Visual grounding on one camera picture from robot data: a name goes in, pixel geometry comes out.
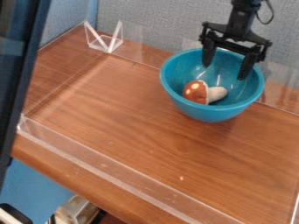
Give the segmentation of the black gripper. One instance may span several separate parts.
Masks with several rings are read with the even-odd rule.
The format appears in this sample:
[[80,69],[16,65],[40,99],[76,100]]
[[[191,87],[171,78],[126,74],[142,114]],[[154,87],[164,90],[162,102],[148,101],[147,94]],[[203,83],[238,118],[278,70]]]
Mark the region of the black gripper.
[[211,22],[202,24],[199,41],[203,45],[202,60],[206,67],[211,65],[218,47],[245,55],[238,72],[241,81],[247,78],[254,65],[266,59],[267,49],[273,45],[273,42],[258,36],[251,28],[238,28],[234,24]]

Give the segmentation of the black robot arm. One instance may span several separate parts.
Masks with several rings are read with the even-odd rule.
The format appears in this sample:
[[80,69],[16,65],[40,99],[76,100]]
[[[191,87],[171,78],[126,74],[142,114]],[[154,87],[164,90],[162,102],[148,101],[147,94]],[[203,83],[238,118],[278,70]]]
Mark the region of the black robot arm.
[[[263,22],[258,11],[262,3],[266,2],[271,11],[271,18]],[[199,41],[202,44],[202,63],[206,67],[211,65],[216,48],[239,53],[245,56],[238,79],[245,80],[254,68],[254,65],[263,61],[267,56],[267,49],[273,42],[253,32],[254,19],[263,25],[269,25],[275,17],[274,7],[270,0],[231,0],[233,10],[227,24],[203,22]]]

